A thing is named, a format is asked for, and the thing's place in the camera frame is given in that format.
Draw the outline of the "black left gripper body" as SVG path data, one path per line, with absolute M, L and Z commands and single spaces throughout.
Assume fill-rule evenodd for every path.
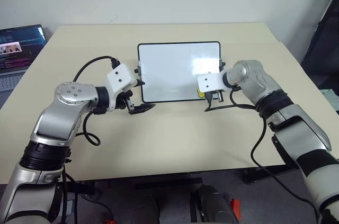
M 125 109 L 127 108 L 128 111 L 133 111 L 133 103 L 131 101 L 133 93 L 131 90 L 128 90 L 127 92 L 121 92 L 115 102 L 115 109 Z

